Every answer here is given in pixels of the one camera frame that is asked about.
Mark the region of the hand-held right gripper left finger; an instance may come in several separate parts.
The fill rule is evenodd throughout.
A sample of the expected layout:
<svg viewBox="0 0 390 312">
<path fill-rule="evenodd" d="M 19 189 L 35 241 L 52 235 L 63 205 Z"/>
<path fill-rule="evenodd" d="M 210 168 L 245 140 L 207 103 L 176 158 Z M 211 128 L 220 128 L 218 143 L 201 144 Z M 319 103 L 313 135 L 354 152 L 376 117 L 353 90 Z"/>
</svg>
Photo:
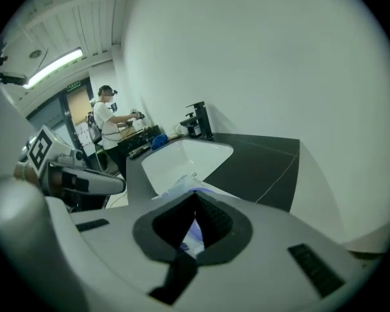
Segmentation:
<svg viewBox="0 0 390 312">
<path fill-rule="evenodd" d="M 58 244 L 84 289 L 89 311 L 195 311 L 196 298 L 190 289 L 172 305 L 150 296 L 164 285 L 169 265 L 150 259 L 133 236 L 141 216 L 171 206 L 183 196 L 73 215 L 61 200 L 47 198 Z"/>
</svg>

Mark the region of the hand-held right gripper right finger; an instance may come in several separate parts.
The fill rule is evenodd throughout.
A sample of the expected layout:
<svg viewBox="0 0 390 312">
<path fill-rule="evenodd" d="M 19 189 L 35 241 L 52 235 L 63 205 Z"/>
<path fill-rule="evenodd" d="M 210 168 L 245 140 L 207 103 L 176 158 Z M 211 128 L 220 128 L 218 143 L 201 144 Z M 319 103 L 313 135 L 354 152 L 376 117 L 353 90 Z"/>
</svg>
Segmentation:
<svg viewBox="0 0 390 312">
<path fill-rule="evenodd" d="M 222 194 L 218 200 L 246 215 L 252 238 L 229 263 L 201 266 L 174 304 L 178 311 L 335 311 L 368 279 L 363 267 L 341 245 L 297 217 L 276 208 Z M 288 249 L 305 244 L 343 281 L 322 298 Z"/>
</svg>

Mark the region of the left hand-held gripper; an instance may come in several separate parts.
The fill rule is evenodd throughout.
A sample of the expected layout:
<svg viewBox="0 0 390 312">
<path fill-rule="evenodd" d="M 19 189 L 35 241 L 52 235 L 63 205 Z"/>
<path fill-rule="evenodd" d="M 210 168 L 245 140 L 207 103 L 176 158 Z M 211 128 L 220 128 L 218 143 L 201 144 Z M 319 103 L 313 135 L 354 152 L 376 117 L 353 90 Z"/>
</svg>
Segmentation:
<svg viewBox="0 0 390 312">
<path fill-rule="evenodd" d="M 18 178 L 48 196 L 62 196 L 65 192 L 113 195 L 126 188 L 122 178 L 85 169 L 82 151 L 71 147 L 45 125 L 27 144 L 27 158 L 18 163 Z"/>
</svg>

